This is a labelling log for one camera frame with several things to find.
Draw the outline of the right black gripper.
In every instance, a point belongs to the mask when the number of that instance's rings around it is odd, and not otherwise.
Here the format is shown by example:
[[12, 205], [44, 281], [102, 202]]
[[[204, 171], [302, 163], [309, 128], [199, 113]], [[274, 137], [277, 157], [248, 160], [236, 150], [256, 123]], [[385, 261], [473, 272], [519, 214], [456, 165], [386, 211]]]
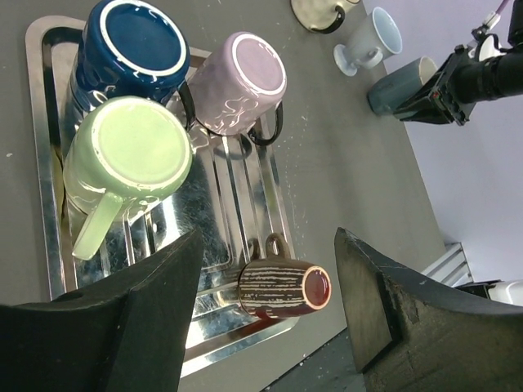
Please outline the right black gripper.
[[402, 122], [464, 126], [475, 104], [458, 98], [456, 80], [459, 69], [471, 63], [466, 52], [452, 53], [434, 75], [432, 87], [417, 91], [393, 111], [393, 116]]

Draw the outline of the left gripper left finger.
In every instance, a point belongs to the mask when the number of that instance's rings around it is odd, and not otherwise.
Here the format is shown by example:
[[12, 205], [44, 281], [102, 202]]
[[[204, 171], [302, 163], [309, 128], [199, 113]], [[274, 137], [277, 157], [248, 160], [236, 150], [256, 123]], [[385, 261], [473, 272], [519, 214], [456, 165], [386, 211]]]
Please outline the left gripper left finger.
[[202, 261], [194, 229], [53, 301], [3, 305], [2, 390], [177, 390]]

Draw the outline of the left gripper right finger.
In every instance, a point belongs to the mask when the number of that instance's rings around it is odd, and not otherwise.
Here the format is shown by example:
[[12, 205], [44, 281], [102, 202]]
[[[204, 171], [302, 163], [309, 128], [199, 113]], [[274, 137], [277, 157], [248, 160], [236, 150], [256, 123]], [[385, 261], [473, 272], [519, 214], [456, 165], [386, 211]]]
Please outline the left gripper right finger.
[[522, 308], [402, 265], [339, 228], [337, 276], [368, 391], [520, 391]]

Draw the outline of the grey blue mug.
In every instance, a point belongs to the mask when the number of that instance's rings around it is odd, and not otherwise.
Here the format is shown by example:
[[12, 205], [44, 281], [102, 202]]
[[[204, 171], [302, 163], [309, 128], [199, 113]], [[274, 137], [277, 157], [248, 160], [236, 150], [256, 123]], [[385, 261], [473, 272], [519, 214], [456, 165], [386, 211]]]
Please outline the grey blue mug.
[[375, 82], [367, 93], [370, 109], [378, 116], [393, 112], [420, 90], [438, 70], [434, 60], [422, 56]]

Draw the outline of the pale blue footed mug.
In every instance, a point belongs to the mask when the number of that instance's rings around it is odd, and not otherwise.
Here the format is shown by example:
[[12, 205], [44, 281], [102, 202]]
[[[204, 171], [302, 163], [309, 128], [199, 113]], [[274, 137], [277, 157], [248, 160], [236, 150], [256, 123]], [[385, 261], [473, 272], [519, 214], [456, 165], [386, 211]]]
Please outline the pale blue footed mug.
[[333, 49], [337, 67], [348, 77], [359, 69], [372, 69], [403, 50], [400, 30], [391, 15], [375, 7], [348, 37]]

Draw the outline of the cream speckled mug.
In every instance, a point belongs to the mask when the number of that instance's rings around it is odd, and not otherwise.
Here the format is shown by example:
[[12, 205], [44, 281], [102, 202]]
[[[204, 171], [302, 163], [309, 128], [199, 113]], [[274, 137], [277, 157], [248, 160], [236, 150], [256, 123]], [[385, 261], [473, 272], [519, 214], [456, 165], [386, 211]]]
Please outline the cream speckled mug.
[[290, 3], [293, 14], [305, 29], [329, 34], [342, 25], [360, 0], [291, 0]]

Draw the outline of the light green mug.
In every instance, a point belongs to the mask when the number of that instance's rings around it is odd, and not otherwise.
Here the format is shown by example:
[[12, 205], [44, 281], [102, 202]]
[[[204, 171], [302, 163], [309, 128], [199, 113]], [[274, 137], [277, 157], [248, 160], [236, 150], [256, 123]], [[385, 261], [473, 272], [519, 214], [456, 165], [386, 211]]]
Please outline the light green mug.
[[187, 130], [152, 100], [112, 98], [89, 113], [63, 169], [67, 198], [86, 216], [73, 256], [92, 258], [115, 221], [132, 221], [170, 197], [192, 158]]

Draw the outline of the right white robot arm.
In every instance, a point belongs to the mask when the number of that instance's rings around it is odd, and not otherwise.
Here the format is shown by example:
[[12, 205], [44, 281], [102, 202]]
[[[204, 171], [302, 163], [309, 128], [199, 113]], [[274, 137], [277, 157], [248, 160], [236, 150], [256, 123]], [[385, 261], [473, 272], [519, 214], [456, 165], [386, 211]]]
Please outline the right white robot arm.
[[436, 125], [469, 121], [476, 103], [522, 94], [522, 2], [512, 4], [509, 48], [498, 45], [489, 30], [495, 11], [472, 30], [474, 47], [459, 45], [424, 86], [404, 101], [393, 115], [402, 122]]

